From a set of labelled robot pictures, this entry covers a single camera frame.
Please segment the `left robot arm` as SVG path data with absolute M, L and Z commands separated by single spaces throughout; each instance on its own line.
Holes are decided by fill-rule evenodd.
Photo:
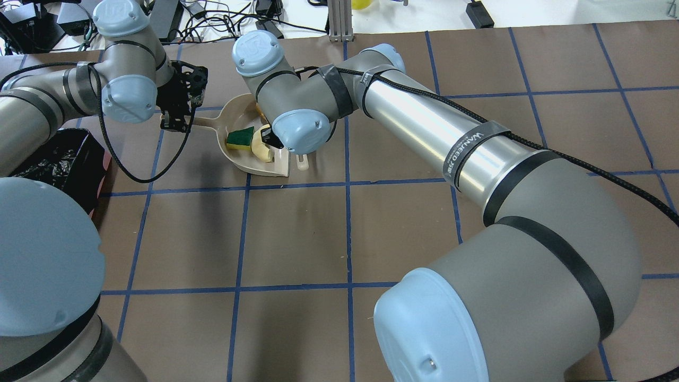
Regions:
M 2 79 L 2 381 L 146 381 L 98 314 L 105 257 L 91 213 L 105 118 L 189 135 L 207 69 L 169 60 L 139 1 L 92 15 L 102 62 Z

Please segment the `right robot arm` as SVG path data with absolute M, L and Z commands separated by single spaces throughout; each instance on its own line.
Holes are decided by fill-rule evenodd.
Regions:
M 376 337 L 396 381 L 563 381 L 623 324 L 640 292 L 640 250 L 592 172 L 677 223 L 647 191 L 432 93 L 391 45 L 307 80 L 271 32 L 247 32 L 231 57 L 270 122 L 265 143 L 310 154 L 329 141 L 332 121 L 358 110 L 480 206 L 481 232 L 376 302 Z

